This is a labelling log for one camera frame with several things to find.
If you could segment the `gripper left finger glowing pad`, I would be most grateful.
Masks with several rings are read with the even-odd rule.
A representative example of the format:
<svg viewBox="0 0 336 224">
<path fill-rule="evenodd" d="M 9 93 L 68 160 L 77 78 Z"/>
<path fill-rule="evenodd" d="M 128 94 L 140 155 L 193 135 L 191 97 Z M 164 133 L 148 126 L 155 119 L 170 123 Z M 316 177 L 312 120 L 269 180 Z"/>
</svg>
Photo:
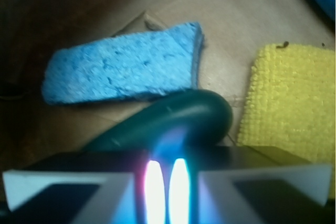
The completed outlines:
<svg viewBox="0 0 336 224">
<path fill-rule="evenodd" d="M 62 153 L 2 175 L 8 223 L 165 223 L 147 153 Z"/>
</svg>

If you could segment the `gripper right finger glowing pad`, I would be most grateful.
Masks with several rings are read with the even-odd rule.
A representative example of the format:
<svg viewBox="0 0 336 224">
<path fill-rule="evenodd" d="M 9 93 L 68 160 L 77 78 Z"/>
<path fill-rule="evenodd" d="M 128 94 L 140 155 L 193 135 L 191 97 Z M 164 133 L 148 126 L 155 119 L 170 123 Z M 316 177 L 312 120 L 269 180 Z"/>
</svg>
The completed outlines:
<svg viewBox="0 0 336 224">
<path fill-rule="evenodd" d="M 275 147 L 180 147 L 171 223 L 331 223 L 331 166 Z"/>
</svg>

